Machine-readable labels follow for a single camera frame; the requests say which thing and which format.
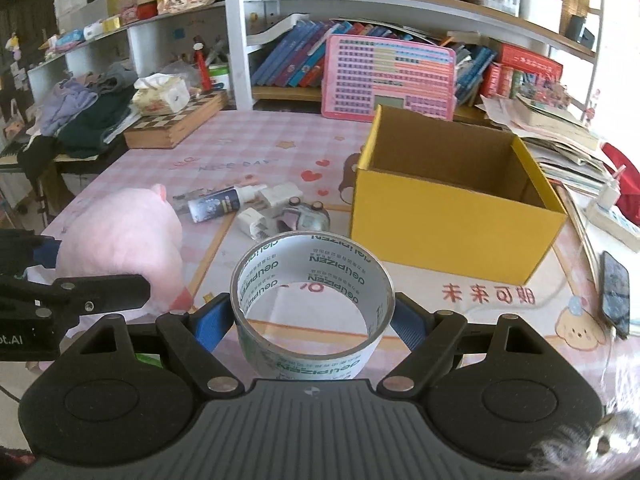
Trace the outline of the pink plush toy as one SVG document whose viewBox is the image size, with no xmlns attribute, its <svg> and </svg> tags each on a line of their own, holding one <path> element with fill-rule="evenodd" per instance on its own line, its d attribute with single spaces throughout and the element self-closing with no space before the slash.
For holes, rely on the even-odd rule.
<svg viewBox="0 0 640 480">
<path fill-rule="evenodd" d="M 193 304 L 183 279 L 182 225 L 166 188 L 123 188 L 92 202 L 62 235 L 59 278 L 140 274 L 150 284 L 146 305 L 158 312 Z"/>
</svg>

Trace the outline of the blue white spray bottle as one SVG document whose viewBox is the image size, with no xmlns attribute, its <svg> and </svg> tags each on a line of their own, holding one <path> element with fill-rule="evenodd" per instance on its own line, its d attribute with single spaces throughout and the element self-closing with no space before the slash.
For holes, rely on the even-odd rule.
<svg viewBox="0 0 640 480">
<path fill-rule="evenodd" d="M 194 223 L 214 220 L 239 211 L 245 204 L 254 202 L 264 184 L 230 186 L 188 201 L 190 216 Z"/>
</svg>

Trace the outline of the white charger plug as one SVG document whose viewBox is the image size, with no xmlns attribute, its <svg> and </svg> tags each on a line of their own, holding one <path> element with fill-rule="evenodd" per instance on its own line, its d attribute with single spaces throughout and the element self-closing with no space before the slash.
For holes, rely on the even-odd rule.
<svg viewBox="0 0 640 480">
<path fill-rule="evenodd" d="M 252 240 L 264 240 L 269 236 L 268 219 L 254 208 L 246 208 L 236 216 L 240 231 Z"/>
<path fill-rule="evenodd" d="M 267 186 L 258 192 L 260 200 L 267 208 L 280 208 L 287 205 L 291 198 L 303 198 L 303 192 L 292 182 Z"/>
</svg>

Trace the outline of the yellow cardboard box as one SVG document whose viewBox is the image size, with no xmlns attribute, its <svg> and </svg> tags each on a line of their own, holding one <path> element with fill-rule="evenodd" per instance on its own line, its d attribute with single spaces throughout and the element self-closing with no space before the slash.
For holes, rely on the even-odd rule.
<svg viewBox="0 0 640 480">
<path fill-rule="evenodd" d="M 376 111 L 357 166 L 350 236 L 378 258 L 523 285 L 565 221 L 515 134 Z"/>
</svg>

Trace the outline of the pile of clothes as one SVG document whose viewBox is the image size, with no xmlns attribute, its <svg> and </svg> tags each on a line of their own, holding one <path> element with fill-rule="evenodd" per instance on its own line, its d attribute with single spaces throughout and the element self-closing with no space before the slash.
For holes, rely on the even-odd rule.
<svg viewBox="0 0 640 480">
<path fill-rule="evenodd" d="M 134 70 L 116 62 L 99 75 L 55 84 L 27 131 L 29 141 L 16 155 L 26 178 L 36 182 L 59 154 L 90 158 L 104 153 L 140 118 L 132 104 L 137 80 Z"/>
</svg>

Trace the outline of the small grey toy car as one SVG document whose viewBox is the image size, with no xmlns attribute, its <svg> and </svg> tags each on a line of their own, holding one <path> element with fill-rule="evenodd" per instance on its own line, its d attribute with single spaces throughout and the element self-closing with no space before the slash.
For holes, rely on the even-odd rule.
<svg viewBox="0 0 640 480">
<path fill-rule="evenodd" d="M 300 198 L 294 196 L 276 217 L 276 227 L 279 233 L 292 231 L 328 232 L 330 226 L 330 216 L 320 200 L 304 203 Z"/>
</svg>

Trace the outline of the wooden chess box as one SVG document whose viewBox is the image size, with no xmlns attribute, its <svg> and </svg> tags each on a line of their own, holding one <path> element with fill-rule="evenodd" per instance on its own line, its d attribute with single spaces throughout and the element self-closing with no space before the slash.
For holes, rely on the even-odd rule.
<svg viewBox="0 0 640 480">
<path fill-rule="evenodd" d="M 171 150 L 228 105 L 228 92 L 193 99 L 173 115 L 142 117 L 124 132 L 130 150 Z"/>
</svg>

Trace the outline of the smartphone on table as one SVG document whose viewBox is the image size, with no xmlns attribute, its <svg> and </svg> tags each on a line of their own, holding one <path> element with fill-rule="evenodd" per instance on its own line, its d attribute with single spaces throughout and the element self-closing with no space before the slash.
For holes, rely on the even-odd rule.
<svg viewBox="0 0 640 480">
<path fill-rule="evenodd" d="M 601 312 L 620 339 L 629 336 L 629 272 L 609 252 L 602 252 L 600 276 Z"/>
</svg>

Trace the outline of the tissue box with cover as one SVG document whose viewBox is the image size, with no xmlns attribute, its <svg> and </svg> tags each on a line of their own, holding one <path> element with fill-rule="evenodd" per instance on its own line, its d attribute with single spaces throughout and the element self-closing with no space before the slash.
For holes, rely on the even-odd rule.
<svg viewBox="0 0 640 480">
<path fill-rule="evenodd" d="M 132 105 L 141 116 L 175 115 L 190 102 L 189 87 L 178 75 L 153 74 L 134 83 Z"/>
</svg>

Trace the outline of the white power strip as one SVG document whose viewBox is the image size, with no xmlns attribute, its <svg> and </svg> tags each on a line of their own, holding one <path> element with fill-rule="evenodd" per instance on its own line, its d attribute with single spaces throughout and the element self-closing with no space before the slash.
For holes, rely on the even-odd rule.
<svg viewBox="0 0 640 480">
<path fill-rule="evenodd" d="M 619 240 L 633 252 L 640 249 L 639 228 L 631 223 L 616 206 L 611 209 L 601 207 L 592 200 L 586 210 L 586 217 L 591 224 L 600 230 L 607 232 L 616 240 Z"/>
</svg>

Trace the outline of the stack of papers and books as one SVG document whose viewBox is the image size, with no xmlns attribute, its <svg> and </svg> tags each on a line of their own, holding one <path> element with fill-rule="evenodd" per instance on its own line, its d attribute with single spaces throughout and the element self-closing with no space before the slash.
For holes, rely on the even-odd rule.
<svg viewBox="0 0 640 480">
<path fill-rule="evenodd" d="M 518 114 L 518 108 L 523 106 L 521 100 L 484 96 L 480 104 L 491 122 L 515 133 L 524 142 L 546 177 L 576 192 L 596 196 L 608 180 L 608 170 L 613 168 L 598 139 L 578 136 L 576 129 L 567 136 L 564 127 L 555 132 L 526 125 Z"/>
</svg>

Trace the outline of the red fabric item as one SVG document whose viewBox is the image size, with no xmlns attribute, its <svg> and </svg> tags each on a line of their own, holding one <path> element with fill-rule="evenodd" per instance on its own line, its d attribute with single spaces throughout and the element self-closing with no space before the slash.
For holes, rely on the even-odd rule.
<svg viewBox="0 0 640 480">
<path fill-rule="evenodd" d="M 620 198 L 616 206 L 630 222 L 640 226 L 640 174 L 638 169 L 623 152 L 611 143 L 605 142 L 601 150 L 616 168 L 625 167 L 620 176 Z"/>
</svg>

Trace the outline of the red bottle with figurine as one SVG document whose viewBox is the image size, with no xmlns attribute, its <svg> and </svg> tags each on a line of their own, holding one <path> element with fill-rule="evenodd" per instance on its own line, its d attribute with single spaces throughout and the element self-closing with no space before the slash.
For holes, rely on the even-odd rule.
<svg viewBox="0 0 640 480">
<path fill-rule="evenodd" d="M 213 86 L 205 63 L 203 49 L 204 44 L 201 42 L 196 42 L 193 45 L 194 58 L 196 65 L 198 66 L 198 72 L 200 73 L 202 89 L 204 92 L 211 92 L 213 90 Z"/>
</svg>

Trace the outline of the pink learning tablet toy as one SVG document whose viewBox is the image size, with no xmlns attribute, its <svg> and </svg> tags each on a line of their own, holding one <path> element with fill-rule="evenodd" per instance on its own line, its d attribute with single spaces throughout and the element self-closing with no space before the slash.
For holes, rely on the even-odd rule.
<svg viewBox="0 0 640 480">
<path fill-rule="evenodd" d="M 321 115 L 370 122 L 380 106 L 454 118 L 453 50 L 422 42 L 332 35 L 326 40 Z"/>
</svg>

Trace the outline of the white bookshelf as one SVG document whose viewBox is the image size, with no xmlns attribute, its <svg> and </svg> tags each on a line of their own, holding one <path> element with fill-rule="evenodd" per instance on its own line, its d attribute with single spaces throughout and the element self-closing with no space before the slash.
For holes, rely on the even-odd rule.
<svg viewBox="0 0 640 480">
<path fill-rule="evenodd" d="M 114 32 L 84 42 L 31 68 L 28 81 L 35 101 L 41 102 L 52 86 L 66 75 L 100 72 L 113 62 L 128 60 L 141 76 L 152 74 L 181 53 L 192 50 L 193 39 L 206 44 L 228 40 L 230 64 L 236 73 L 244 110 L 252 105 L 250 58 L 268 44 L 268 28 L 297 14 L 307 20 L 385 22 L 424 32 L 478 32 L 508 44 L 549 55 L 563 51 L 582 61 L 589 77 L 596 74 L 598 51 L 552 30 L 484 6 L 460 0 L 222 0 L 176 14 L 136 21 Z"/>
</svg>

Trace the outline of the red dictionary book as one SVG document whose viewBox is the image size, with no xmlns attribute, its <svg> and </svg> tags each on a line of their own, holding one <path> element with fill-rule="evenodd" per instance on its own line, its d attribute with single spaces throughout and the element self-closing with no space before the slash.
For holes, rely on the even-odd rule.
<svg viewBox="0 0 640 480">
<path fill-rule="evenodd" d="M 549 80 L 559 81 L 562 78 L 562 64 L 541 54 L 514 46 L 514 44 L 502 44 L 500 46 L 498 62 L 504 66 L 514 68 L 514 70 L 543 76 Z"/>
</svg>

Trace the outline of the row of blue books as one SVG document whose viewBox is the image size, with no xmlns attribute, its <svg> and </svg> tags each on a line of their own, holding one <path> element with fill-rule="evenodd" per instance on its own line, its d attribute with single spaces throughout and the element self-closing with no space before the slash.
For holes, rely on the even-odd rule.
<svg viewBox="0 0 640 480">
<path fill-rule="evenodd" d="M 352 24 L 344 21 L 298 22 L 271 50 L 250 77 L 253 87 L 296 88 L 326 53 L 329 36 L 344 34 Z"/>
</svg>

